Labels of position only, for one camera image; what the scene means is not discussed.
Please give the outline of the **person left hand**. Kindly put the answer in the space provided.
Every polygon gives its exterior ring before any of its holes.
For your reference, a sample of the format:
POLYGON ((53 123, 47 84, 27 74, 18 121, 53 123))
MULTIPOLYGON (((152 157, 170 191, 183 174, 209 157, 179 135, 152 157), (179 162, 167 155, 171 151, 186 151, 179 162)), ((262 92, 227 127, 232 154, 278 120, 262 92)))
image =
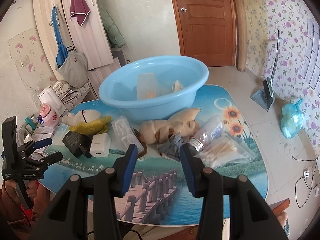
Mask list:
MULTIPOLYGON (((19 195, 16 192, 17 184, 14 180, 7 180, 4 182, 3 189, 13 199, 14 202, 20 203, 19 195)), ((37 182, 30 180, 27 184, 27 195, 29 198, 34 199, 37 195, 37 182)))

